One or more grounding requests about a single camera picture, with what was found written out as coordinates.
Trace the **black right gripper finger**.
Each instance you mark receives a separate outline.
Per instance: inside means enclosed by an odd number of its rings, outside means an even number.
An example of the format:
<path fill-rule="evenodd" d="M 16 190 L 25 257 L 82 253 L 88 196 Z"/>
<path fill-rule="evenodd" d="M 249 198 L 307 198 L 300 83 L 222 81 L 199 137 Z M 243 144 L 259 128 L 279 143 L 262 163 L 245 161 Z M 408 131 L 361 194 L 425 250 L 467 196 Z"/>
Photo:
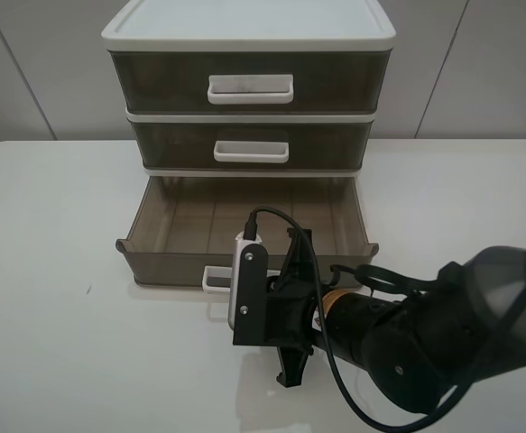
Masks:
<path fill-rule="evenodd" d="M 291 244 L 276 280 L 277 291 L 283 291 L 289 285 L 307 283 L 311 288 L 314 288 L 315 278 L 311 259 L 312 254 L 304 242 L 304 237 L 312 242 L 312 231 L 303 229 L 302 232 L 304 236 L 294 227 L 287 229 Z"/>

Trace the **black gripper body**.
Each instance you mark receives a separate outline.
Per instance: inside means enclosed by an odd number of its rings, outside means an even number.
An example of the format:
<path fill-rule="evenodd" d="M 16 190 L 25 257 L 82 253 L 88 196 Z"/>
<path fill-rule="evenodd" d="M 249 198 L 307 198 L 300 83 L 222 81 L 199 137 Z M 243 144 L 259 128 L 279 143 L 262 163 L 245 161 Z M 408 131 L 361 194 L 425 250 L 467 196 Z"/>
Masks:
<path fill-rule="evenodd" d="M 263 344 L 311 355 L 311 321 L 318 305 L 315 285 L 293 276 L 272 276 L 266 289 Z"/>

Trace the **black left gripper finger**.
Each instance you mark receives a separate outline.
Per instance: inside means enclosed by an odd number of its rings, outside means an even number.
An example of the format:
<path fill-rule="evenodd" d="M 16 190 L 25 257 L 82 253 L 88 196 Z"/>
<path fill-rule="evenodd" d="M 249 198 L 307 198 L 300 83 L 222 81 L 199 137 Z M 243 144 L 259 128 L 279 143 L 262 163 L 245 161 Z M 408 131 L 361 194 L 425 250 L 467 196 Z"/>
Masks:
<path fill-rule="evenodd" d="M 276 381 L 283 387 L 300 386 L 310 356 L 310 346 L 278 347 L 277 353 L 281 371 L 277 375 Z"/>

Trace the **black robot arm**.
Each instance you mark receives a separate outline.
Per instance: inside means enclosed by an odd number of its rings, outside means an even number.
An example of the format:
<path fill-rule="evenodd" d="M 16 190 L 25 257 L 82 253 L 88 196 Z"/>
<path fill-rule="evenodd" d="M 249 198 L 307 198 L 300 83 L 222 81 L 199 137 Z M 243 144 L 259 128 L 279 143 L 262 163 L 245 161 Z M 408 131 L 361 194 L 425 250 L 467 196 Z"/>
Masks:
<path fill-rule="evenodd" d="M 312 265 L 286 265 L 267 282 L 269 324 L 281 342 L 278 381 L 298 386 L 315 347 L 364 371 L 382 394 L 415 414 L 438 411 L 452 389 L 526 366 L 526 249 L 493 246 L 436 279 L 412 279 L 373 265 L 352 270 L 372 292 L 312 281 Z"/>

